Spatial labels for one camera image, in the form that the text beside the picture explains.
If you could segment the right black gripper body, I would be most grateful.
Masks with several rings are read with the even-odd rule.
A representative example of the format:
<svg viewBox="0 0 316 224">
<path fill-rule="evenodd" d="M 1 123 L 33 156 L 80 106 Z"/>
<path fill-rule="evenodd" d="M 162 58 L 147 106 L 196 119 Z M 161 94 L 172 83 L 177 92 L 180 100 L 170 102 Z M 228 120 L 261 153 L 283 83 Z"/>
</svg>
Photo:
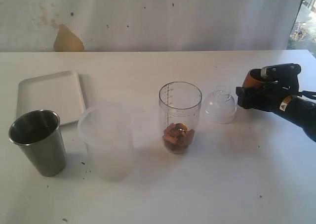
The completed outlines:
<svg viewBox="0 0 316 224">
<path fill-rule="evenodd" d="M 299 97 L 299 70 L 261 70 L 264 83 L 256 91 L 256 108 L 266 112 L 285 111 L 288 103 Z"/>
</svg>

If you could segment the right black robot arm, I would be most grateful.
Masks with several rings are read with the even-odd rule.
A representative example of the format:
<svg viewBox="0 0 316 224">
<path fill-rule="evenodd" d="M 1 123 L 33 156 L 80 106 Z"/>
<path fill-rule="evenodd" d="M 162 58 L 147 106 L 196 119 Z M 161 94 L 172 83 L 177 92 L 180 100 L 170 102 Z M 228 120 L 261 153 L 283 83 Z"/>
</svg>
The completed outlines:
<svg viewBox="0 0 316 224">
<path fill-rule="evenodd" d="M 237 104 L 244 109 L 272 112 L 299 126 L 316 140 L 316 93 L 299 91 L 301 66 L 286 63 L 252 69 L 241 87 L 236 87 Z"/>
</svg>

